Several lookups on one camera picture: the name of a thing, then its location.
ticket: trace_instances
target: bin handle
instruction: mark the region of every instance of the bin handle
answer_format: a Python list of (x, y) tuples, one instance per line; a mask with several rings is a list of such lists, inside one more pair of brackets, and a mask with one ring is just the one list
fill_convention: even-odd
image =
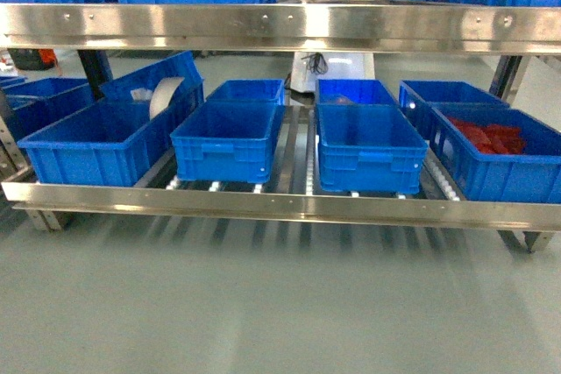
[(394, 156), (388, 152), (359, 152), (360, 162), (392, 163)]
[(203, 152), (234, 153), (233, 144), (202, 144)]

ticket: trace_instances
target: epoxy floor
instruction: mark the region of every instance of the epoxy floor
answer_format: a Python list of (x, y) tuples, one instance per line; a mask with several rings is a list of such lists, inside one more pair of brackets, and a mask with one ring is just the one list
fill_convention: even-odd
[[(241, 59), (198, 60), (206, 88), (291, 62)], [(493, 75), (398, 59), (376, 56), (392, 90), (444, 66)], [(45, 234), (0, 217), (2, 373), (561, 372), (559, 237), (528, 255), (492, 231), (77, 215)]]

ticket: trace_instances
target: cable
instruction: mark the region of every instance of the cable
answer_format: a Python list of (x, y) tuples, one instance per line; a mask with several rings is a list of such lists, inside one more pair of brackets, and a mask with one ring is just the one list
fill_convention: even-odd
[(327, 61), (323, 57), (321, 53), (313, 53), (308, 56), (302, 57), (302, 60), (308, 59), (308, 63), (306, 64), (306, 68), (312, 74), (327, 74), (329, 70), (329, 66), (327, 65)]
[(292, 72), (288, 72), (284, 80), (284, 89), (290, 89), (290, 82), (292, 82)]

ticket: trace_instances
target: stainless steel shelf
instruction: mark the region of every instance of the stainless steel shelf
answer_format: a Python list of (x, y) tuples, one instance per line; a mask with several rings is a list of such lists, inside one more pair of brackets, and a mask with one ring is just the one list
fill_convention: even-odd
[(561, 54), (561, 8), (0, 4), (0, 46)]
[[(429, 154), (423, 191), (415, 197), (388, 194), (326, 194), (318, 187), (313, 110), (288, 108), (275, 155), (273, 177), (261, 188), (241, 183), (180, 183), (169, 152), (136, 187), (86, 187), (18, 182), (20, 171), (2, 186), (16, 208), (39, 211), (183, 215), (298, 222), (345, 222), (470, 229), (561, 230), (561, 206), (465, 201), (446, 171)], [(455, 191), (455, 200), (446, 194)]]

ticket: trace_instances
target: red item in bin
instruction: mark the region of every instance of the red item in bin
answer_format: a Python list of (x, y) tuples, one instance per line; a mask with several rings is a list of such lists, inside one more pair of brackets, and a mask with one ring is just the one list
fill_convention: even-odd
[(470, 139), (474, 145), (490, 145), (491, 140), (485, 132), (477, 126), (462, 126), (458, 127), (464, 136)]
[(475, 123), (465, 122), (454, 117), (448, 117), (454, 126), (481, 153), (495, 155), (523, 155), (526, 142), (521, 138), (519, 127), (489, 124), (487, 127)]

